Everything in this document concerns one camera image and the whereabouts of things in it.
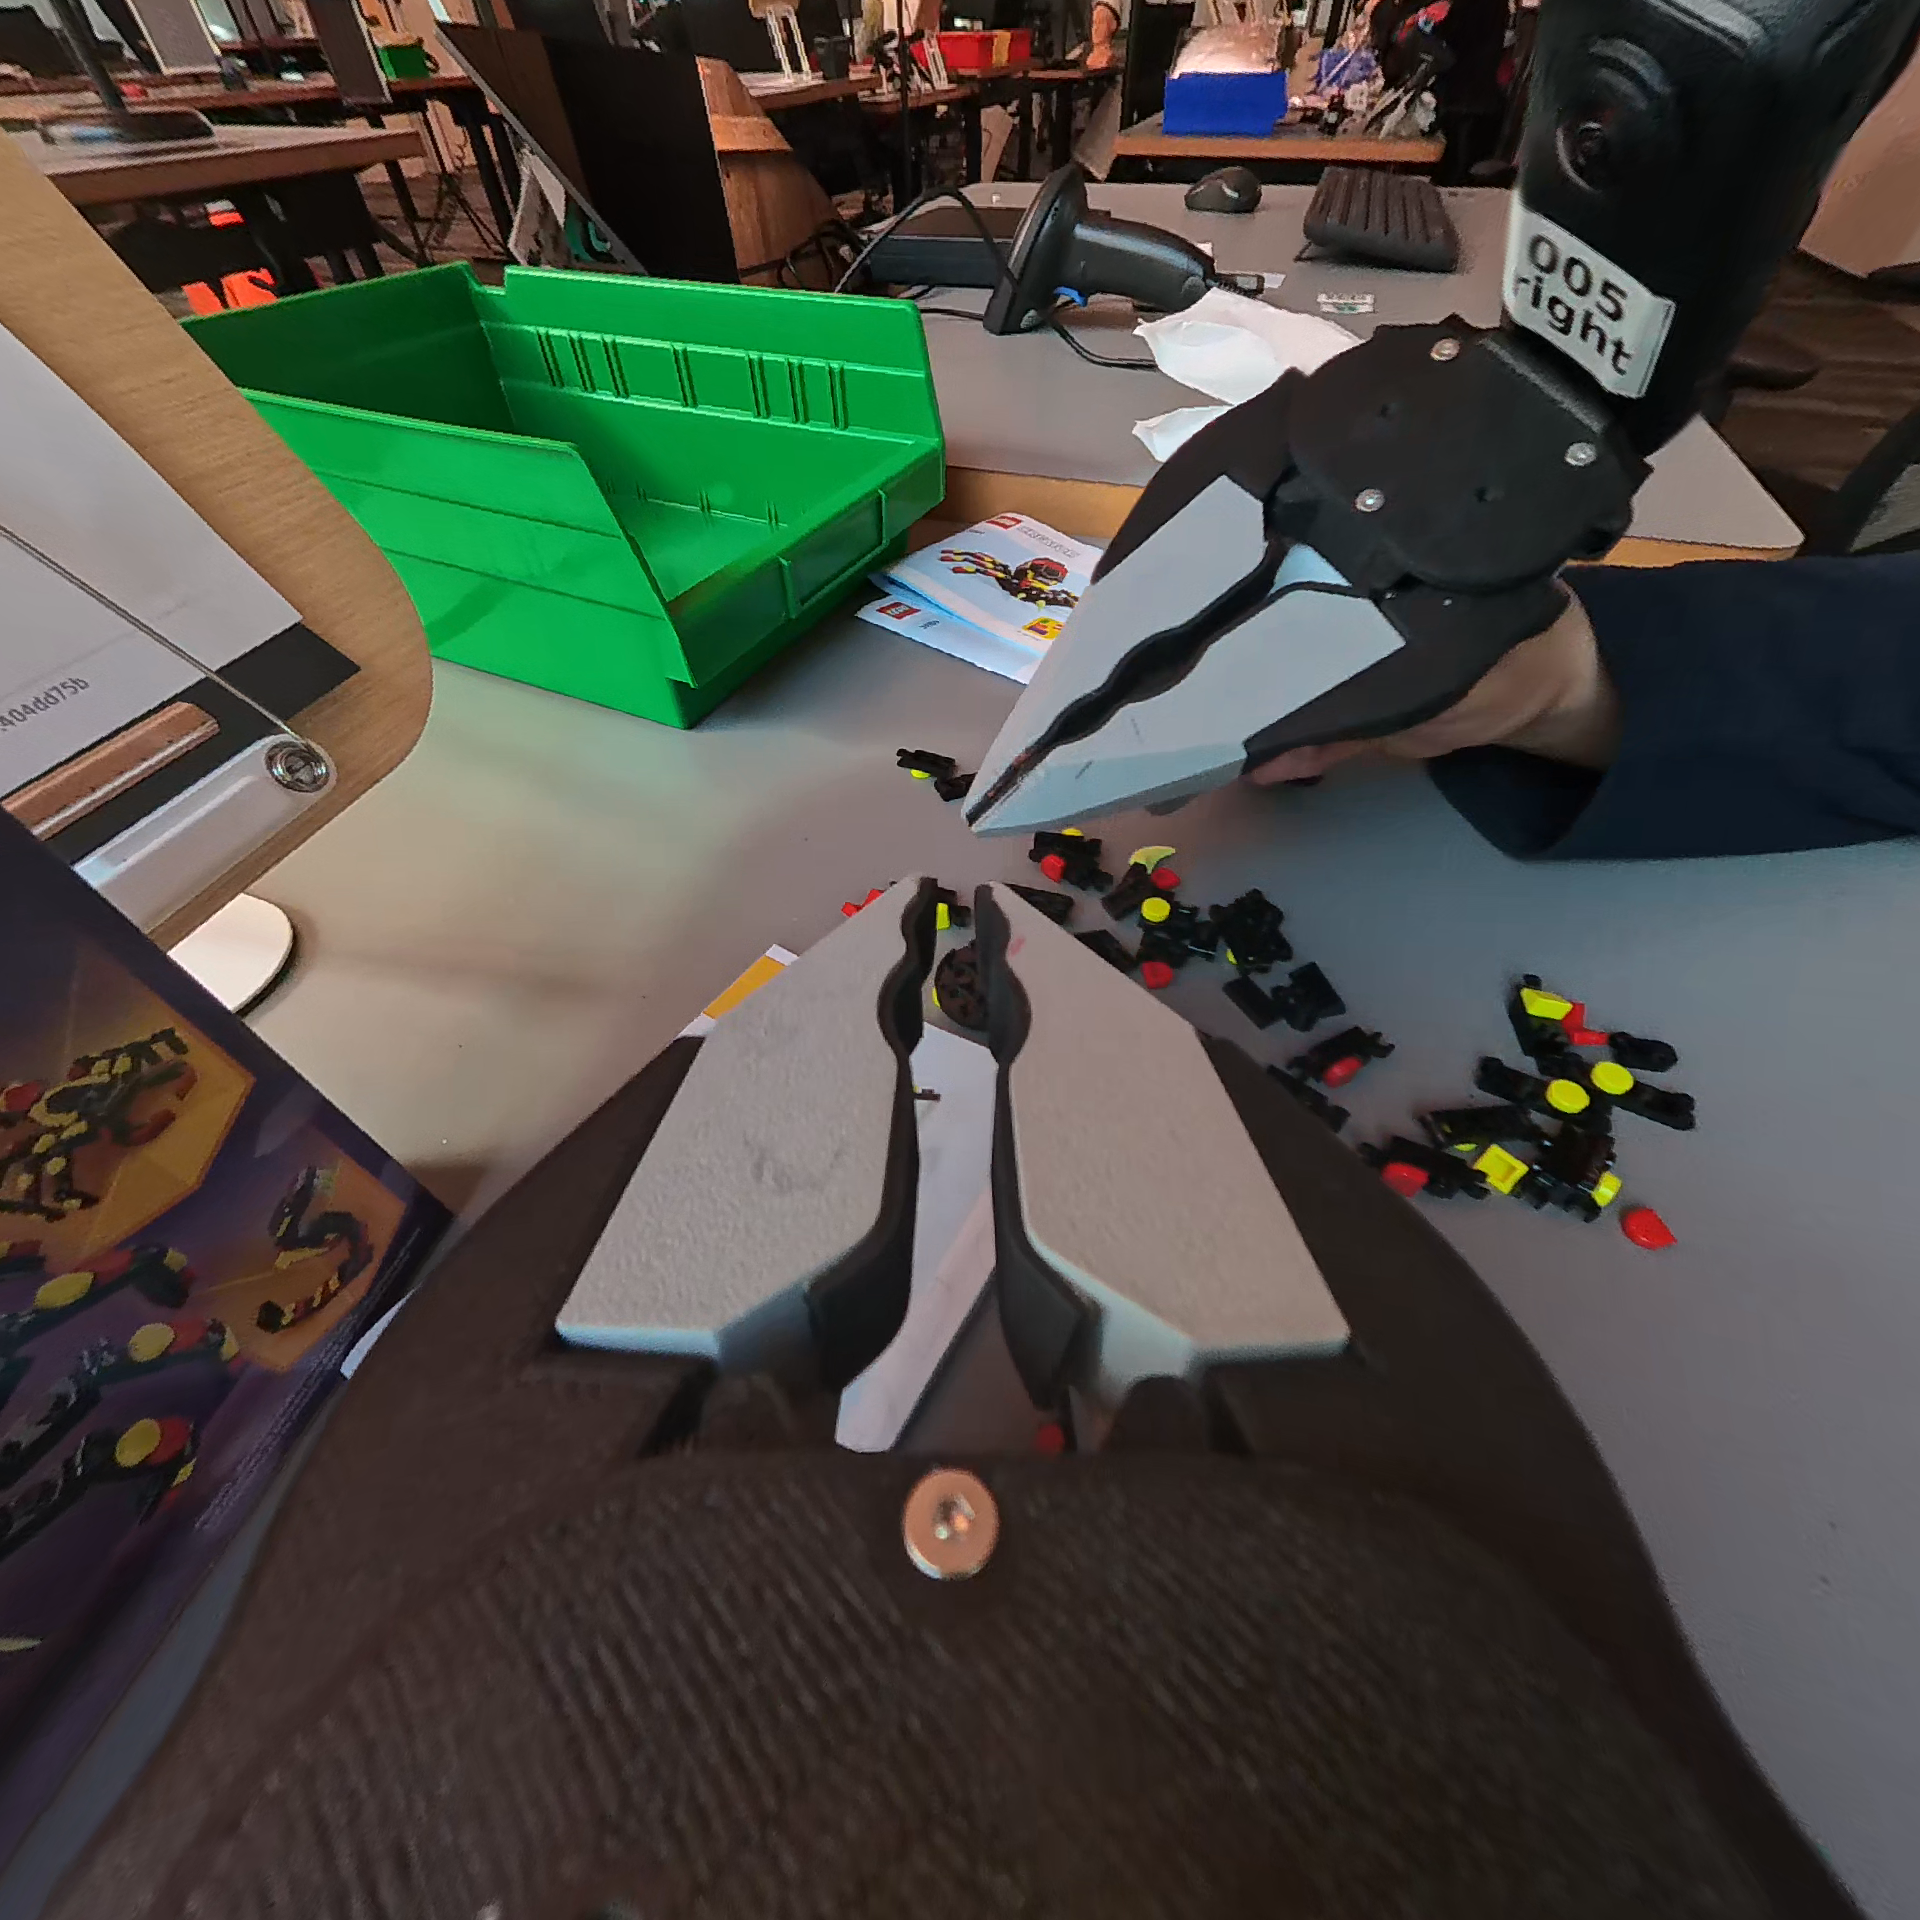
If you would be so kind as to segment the person's right forearm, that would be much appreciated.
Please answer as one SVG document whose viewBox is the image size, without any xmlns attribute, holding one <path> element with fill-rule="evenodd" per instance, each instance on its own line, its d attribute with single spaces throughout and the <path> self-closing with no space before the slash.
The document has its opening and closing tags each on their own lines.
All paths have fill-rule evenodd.
<svg viewBox="0 0 1920 1920">
<path fill-rule="evenodd" d="M 1590 568 L 1607 767 L 1482 744 L 1437 793 L 1512 859 L 1721 859 L 1917 836 L 1917 552 Z"/>
</svg>

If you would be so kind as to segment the black barcode scanner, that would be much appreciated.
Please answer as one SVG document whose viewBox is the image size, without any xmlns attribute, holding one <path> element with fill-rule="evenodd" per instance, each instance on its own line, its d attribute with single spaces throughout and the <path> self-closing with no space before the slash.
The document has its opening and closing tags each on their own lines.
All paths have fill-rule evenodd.
<svg viewBox="0 0 1920 1920">
<path fill-rule="evenodd" d="M 1146 313 L 1179 313 L 1224 278 L 1208 251 L 1143 222 L 1091 209 L 1081 163 L 1051 170 L 1009 229 L 963 189 L 937 189 L 885 222 L 839 287 L 872 278 L 891 287 L 986 291 L 986 333 L 1051 323 L 1061 300 L 1120 297 Z"/>
</svg>

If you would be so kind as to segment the pile of lego pieces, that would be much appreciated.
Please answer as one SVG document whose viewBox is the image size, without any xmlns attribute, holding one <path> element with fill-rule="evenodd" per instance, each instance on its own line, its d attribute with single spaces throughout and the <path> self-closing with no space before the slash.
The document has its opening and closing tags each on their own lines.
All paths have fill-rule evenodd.
<svg viewBox="0 0 1920 1920">
<path fill-rule="evenodd" d="M 1104 862 L 1100 839 L 1081 829 L 1038 829 L 1029 862 L 1042 888 L 1016 895 L 1051 924 L 1071 931 L 1071 891 L 1107 914 L 1104 927 L 1078 931 L 1081 947 L 1104 957 L 1143 989 L 1169 989 L 1189 963 L 1221 963 L 1224 999 L 1257 1032 L 1277 1025 L 1313 1035 L 1267 1078 L 1326 1130 L 1349 1127 L 1339 1100 L 1352 1081 L 1388 1061 L 1394 1042 L 1349 1022 L 1349 1002 L 1316 963 L 1296 963 L 1283 911 L 1260 888 L 1198 908 L 1179 895 L 1172 849 L 1143 846 L 1120 872 Z M 1496 1055 L 1476 1061 L 1476 1100 L 1430 1107 L 1407 1133 L 1358 1143 L 1358 1159 L 1404 1198 L 1482 1202 L 1512 1198 L 1531 1211 L 1577 1221 L 1613 1218 L 1642 1251 L 1669 1251 L 1678 1234 L 1652 1205 L 1629 1205 L 1620 1176 L 1620 1117 L 1688 1133 L 1698 1107 L 1688 1091 L 1662 1084 L 1678 1064 L 1669 1042 L 1587 1025 L 1587 1006 L 1548 989 L 1535 973 L 1505 993 L 1505 1019 L 1522 1064 Z"/>
</svg>

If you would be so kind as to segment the green plastic bin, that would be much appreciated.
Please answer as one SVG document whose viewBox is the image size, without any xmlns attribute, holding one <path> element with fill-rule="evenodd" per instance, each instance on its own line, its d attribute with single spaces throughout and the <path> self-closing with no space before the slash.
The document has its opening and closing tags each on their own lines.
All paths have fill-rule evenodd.
<svg viewBox="0 0 1920 1920">
<path fill-rule="evenodd" d="M 438 660 L 699 725 L 944 500 L 918 307 L 467 264 L 183 323 Z"/>
</svg>

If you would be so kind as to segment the black keyboard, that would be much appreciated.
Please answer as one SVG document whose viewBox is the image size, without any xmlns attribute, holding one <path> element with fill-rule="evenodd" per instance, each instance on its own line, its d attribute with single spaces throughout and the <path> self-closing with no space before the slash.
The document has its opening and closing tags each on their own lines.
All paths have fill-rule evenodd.
<svg viewBox="0 0 1920 1920">
<path fill-rule="evenodd" d="M 1460 268 L 1460 232 L 1443 193 L 1424 176 L 1378 167 L 1326 167 L 1303 212 L 1296 261 L 1453 274 Z"/>
</svg>

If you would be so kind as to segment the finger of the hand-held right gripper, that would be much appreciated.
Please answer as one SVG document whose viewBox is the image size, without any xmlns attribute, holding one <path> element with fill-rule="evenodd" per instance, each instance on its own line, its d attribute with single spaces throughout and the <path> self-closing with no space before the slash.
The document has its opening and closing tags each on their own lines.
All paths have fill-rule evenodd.
<svg viewBox="0 0 1920 1920">
<path fill-rule="evenodd" d="M 1257 731 L 1401 647 L 1404 637 L 1378 604 L 1336 588 L 1326 562 L 1283 558 L 1277 584 L 1257 591 L 1251 611 L 1228 617 L 1211 640 L 1189 643 L 1182 663 L 1149 669 L 1130 692 L 1146 777 L 1143 797 L 1130 807 L 1179 803 L 1234 780 Z M 1074 823 L 1091 820 L 976 820 L 976 836 Z"/>
<path fill-rule="evenodd" d="M 1211 614 L 1241 581 L 1264 591 L 1267 529 L 1260 493 L 1231 477 L 1208 480 L 1169 516 L 1140 496 L 1127 532 L 1140 526 L 1146 536 L 1110 545 L 1104 575 L 1048 643 L 980 761 L 963 816 L 1097 820 L 1143 797 L 1130 692 L 1149 669 L 1189 656 L 1189 640 L 1159 653 L 1153 640 Z"/>
</svg>

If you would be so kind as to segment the person's right hand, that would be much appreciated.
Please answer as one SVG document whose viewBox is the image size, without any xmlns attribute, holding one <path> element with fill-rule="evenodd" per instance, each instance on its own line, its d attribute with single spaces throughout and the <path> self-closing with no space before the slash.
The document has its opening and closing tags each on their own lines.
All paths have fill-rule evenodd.
<svg viewBox="0 0 1920 1920">
<path fill-rule="evenodd" d="M 1600 771 L 1620 748 L 1620 696 L 1600 663 L 1587 611 L 1564 591 L 1558 620 L 1509 650 L 1453 709 L 1417 728 L 1287 751 L 1244 774 L 1251 784 L 1309 784 L 1352 761 L 1417 764 L 1473 748 Z"/>
</svg>

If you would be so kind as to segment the open spider instruction booklet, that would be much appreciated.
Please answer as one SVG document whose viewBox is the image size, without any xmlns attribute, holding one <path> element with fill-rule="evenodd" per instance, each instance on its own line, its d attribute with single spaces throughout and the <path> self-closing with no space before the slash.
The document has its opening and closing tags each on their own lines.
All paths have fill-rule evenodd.
<svg viewBox="0 0 1920 1920">
<path fill-rule="evenodd" d="M 784 947 L 767 950 L 731 983 L 731 989 L 712 999 L 682 1035 L 699 1042 L 722 1012 L 738 1006 L 797 957 L 800 953 Z M 940 1371 L 947 1349 L 973 1313 L 993 1270 L 989 1110 L 996 1061 L 993 1051 L 976 1042 L 950 1032 L 940 1032 L 940 1038 L 931 1042 L 924 1032 L 927 1025 L 911 1051 L 921 1146 L 911 1296 L 895 1339 L 859 1378 L 836 1391 L 836 1440 L 852 1453 L 888 1453 L 901 1443 L 927 1381 Z M 682 1078 L 686 1055 L 676 1055 L 673 1068 Z"/>
</svg>

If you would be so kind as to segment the closed instruction booklet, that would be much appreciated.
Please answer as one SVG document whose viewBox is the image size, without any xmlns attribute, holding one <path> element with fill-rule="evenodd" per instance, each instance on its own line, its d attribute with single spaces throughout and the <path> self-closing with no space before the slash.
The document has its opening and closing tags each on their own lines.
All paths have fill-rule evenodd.
<svg viewBox="0 0 1920 1920">
<path fill-rule="evenodd" d="M 1097 562 L 1100 545 L 999 513 L 875 571 L 856 617 L 1025 686 Z"/>
</svg>

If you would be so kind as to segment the crumpled white paper bag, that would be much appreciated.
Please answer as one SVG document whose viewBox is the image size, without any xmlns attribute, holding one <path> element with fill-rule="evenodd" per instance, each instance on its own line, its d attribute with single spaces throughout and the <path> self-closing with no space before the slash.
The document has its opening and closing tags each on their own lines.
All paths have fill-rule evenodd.
<svg viewBox="0 0 1920 1920">
<path fill-rule="evenodd" d="M 1136 336 L 1166 379 L 1205 395 L 1198 405 L 1136 421 L 1133 434 L 1156 464 L 1283 372 L 1316 372 L 1362 343 L 1322 313 L 1264 300 L 1264 278 L 1254 294 L 1211 287 L 1189 310 L 1140 320 Z"/>
</svg>

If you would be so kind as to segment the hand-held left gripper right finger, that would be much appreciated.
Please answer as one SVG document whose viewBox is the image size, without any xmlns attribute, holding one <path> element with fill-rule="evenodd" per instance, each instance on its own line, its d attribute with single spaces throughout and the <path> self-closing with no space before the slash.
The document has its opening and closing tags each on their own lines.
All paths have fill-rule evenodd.
<svg viewBox="0 0 1920 1920">
<path fill-rule="evenodd" d="M 1202 1035 L 1016 891 L 980 891 L 1002 1342 L 1029 1398 L 1336 1358 L 1352 1329 Z"/>
</svg>

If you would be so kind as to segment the purple lego set box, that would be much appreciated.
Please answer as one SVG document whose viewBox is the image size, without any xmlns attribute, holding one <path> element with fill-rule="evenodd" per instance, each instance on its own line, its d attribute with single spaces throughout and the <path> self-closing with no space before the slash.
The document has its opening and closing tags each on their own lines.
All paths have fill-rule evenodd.
<svg viewBox="0 0 1920 1920">
<path fill-rule="evenodd" d="M 447 1231 L 3 823 L 3 1851 Z"/>
</svg>

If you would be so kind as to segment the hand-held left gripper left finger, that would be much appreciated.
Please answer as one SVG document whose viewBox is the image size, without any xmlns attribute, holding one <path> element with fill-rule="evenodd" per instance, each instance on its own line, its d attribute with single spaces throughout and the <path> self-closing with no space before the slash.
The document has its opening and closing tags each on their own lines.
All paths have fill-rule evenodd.
<svg viewBox="0 0 1920 1920">
<path fill-rule="evenodd" d="M 839 1391 L 904 1322 L 924 976 L 940 891 L 895 885 L 718 1016 L 558 1309 L 575 1349 Z"/>
</svg>

